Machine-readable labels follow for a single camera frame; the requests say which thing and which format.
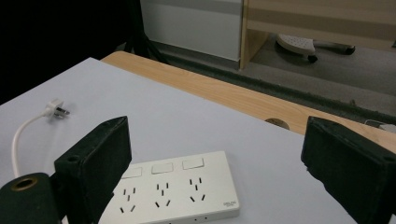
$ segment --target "logo on power strip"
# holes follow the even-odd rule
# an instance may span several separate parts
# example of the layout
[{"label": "logo on power strip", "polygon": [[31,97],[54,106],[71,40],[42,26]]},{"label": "logo on power strip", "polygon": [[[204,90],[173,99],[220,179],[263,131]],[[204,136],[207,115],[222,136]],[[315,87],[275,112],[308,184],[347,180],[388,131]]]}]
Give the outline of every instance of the logo on power strip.
[{"label": "logo on power strip", "polygon": [[226,207],[232,207],[232,206],[236,205],[236,201],[223,203],[223,205],[226,206]]}]

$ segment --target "white table surface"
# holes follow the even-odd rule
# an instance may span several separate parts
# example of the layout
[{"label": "white table surface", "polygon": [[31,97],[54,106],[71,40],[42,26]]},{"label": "white table surface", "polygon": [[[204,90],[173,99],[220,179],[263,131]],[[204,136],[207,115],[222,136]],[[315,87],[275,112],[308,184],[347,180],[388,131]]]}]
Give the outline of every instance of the white table surface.
[{"label": "white table surface", "polygon": [[54,98],[67,119],[42,118],[21,134],[21,174],[53,162],[94,127],[127,116],[134,162],[224,150],[239,217],[213,223],[356,223],[301,162],[304,136],[114,66],[87,59],[0,105],[0,185],[13,179],[12,138]]}]

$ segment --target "power cord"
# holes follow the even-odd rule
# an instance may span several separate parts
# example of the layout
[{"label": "power cord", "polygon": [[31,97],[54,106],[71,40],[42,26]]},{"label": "power cord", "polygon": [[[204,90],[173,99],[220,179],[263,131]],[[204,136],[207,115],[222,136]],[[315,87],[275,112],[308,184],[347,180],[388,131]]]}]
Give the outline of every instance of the power cord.
[{"label": "power cord", "polygon": [[53,101],[50,101],[47,103],[45,109],[38,114],[37,116],[26,120],[15,132],[14,138],[12,139],[12,151],[11,151],[11,156],[12,156],[12,168],[14,171],[15,178],[20,177],[20,169],[19,169],[19,164],[18,164],[18,142],[20,139],[20,135],[22,131],[32,122],[34,122],[37,119],[40,119],[42,117],[48,117],[48,118],[58,118],[58,119],[63,119],[65,116],[69,115],[70,112],[62,109],[62,105],[64,104],[64,101],[55,99]]}]

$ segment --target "white power strip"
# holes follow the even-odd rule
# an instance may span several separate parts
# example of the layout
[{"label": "white power strip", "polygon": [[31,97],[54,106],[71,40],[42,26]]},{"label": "white power strip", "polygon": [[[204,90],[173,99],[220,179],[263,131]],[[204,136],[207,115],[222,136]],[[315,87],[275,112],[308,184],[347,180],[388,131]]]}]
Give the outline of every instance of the white power strip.
[{"label": "white power strip", "polygon": [[224,151],[131,164],[100,223],[200,223],[239,215]]}]

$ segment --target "floor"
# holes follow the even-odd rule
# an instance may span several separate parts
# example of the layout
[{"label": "floor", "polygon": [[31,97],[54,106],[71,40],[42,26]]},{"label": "floor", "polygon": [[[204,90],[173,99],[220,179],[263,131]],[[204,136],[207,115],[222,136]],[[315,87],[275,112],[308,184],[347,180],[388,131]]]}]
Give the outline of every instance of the floor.
[{"label": "floor", "polygon": [[283,49],[270,35],[244,69],[196,51],[154,43],[169,63],[204,76],[377,126],[396,123],[396,53],[314,41],[318,60]]}]

